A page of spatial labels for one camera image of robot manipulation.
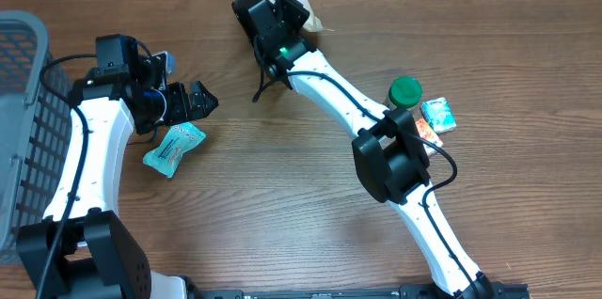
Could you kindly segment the green lid clear jar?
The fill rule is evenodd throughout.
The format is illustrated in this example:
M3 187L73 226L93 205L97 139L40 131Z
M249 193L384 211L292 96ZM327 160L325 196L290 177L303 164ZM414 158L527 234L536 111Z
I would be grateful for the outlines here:
M420 102L422 93L422 86L416 78L400 76L391 83L388 89L386 106L389 108L412 108Z

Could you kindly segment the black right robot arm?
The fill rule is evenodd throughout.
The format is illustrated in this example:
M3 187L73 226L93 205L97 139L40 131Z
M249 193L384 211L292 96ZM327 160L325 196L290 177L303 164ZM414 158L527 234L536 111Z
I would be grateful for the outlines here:
M261 69L260 91L281 83L319 105L349 135L356 175L389 204L427 260L435 298L492 298L438 206L426 147L411 113L376 102L342 77L301 34L309 11L297 0L235 0L232 9Z

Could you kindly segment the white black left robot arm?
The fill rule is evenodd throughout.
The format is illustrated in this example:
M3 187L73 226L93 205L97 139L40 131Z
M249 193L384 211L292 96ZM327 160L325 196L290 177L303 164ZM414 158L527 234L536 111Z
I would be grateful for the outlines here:
M71 138L58 186L41 221L19 229L17 253L39 298L198 298L190 278L151 269L119 219L119 185L133 134L167 127L145 162L172 177L218 100L199 82L169 83L168 52L121 34L95 46L96 65L62 96Z

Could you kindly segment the orange tissue pack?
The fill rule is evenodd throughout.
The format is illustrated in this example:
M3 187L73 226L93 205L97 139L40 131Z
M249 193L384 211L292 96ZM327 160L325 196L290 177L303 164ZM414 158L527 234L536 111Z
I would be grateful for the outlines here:
M416 120L415 125L421 138L433 143L439 148L443 147L443 141L424 118Z

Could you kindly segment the teal tissue pack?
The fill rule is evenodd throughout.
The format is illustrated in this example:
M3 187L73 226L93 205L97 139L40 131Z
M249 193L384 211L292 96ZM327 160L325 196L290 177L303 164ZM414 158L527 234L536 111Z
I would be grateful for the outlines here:
M437 134L453 131L457 127L455 116L444 97L423 102L420 110L426 122Z

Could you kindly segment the mint green wipes pack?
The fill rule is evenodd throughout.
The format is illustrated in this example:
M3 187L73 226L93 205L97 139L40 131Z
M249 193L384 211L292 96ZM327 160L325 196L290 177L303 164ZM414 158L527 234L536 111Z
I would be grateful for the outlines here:
M196 148L205 139L206 133L193 123L174 125L168 130L162 143L145 154L143 164L171 179L184 154Z

